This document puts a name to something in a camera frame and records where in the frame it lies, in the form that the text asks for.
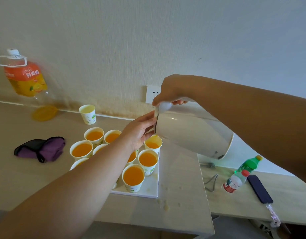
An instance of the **forearm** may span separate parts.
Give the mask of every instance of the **forearm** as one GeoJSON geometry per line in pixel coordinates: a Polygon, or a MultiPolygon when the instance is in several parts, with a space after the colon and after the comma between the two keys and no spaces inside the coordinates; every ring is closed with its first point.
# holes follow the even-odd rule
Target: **forearm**
{"type": "Polygon", "coordinates": [[[185,96],[306,182],[306,99],[204,77],[187,80],[185,96]]]}
{"type": "Polygon", "coordinates": [[[28,198],[0,222],[0,238],[78,238],[99,213],[132,153],[123,139],[28,198]]]}

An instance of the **purple cloth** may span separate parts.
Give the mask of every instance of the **purple cloth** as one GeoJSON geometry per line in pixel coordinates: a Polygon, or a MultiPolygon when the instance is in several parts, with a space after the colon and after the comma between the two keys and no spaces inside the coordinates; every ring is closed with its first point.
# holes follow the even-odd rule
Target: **purple cloth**
{"type": "Polygon", "coordinates": [[[47,140],[30,140],[15,149],[14,155],[23,158],[37,158],[39,162],[55,161],[65,146],[63,137],[51,137],[47,140]]]}

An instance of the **electrical outlet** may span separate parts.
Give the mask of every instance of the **electrical outlet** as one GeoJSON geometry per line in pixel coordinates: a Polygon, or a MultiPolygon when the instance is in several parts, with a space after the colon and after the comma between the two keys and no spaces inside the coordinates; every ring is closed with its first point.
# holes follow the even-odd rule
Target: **electrical outlet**
{"type": "Polygon", "coordinates": [[[159,93],[161,93],[161,87],[160,86],[148,85],[147,88],[146,88],[145,103],[152,104],[154,97],[157,96],[159,93]]]}

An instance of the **wooden table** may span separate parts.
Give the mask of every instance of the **wooden table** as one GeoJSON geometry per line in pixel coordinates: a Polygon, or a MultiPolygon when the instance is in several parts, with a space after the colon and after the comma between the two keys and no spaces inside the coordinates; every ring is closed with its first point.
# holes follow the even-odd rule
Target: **wooden table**
{"type": "MultiPolygon", "coordinates": [[[[84,140],[84,132],[99,126],[104,132],[123,130],[129,120],[96,117],[86,125],[80,114],[58,112],[46,122],[30,118],[28,108],[0,103],[0,210],[10,211],[27,197],[66,173],[74,162],[70,146],[84,140]],[[14,149],[32,139],[62,136],[63,154],[55,162],[18,158],[14,149]]],[[[197,155],[163,142],[160,157],[158,199],[110,194],[97,221],[133,224],[192,234],[214,234],[197,155]],[[164,204],[170,207],[163,209],[164,204]]]]}
{"type": "MultiPolygon", "coordinates": [[[[246,183],[234,193],[225,193],[223,183],[233,174],[234,169],[201,166],[204,182],[216,173],[219,175],[215,184],[215,192],[207,191],[207,199],[211,213],[232,217],[242,217],[271,221],[270,212],[254,193],[251,185],[246,183]]],[[[285,223],[306,225],[306,183],[295,176],[252,172],[257,175],[274,203],[272,207],[279,219],[285,223]]]]}

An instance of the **person's right arm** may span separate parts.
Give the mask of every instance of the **person's right arm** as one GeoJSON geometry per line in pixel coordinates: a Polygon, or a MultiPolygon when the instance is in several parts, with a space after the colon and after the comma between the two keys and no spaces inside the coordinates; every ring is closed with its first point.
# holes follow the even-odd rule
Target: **person's right arm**
{"type": "Polygon", "coordinates": [[[153,105],[195,100],[251,148],[306,182],[306,99],[201,76],[164,79],[153,105]]]}

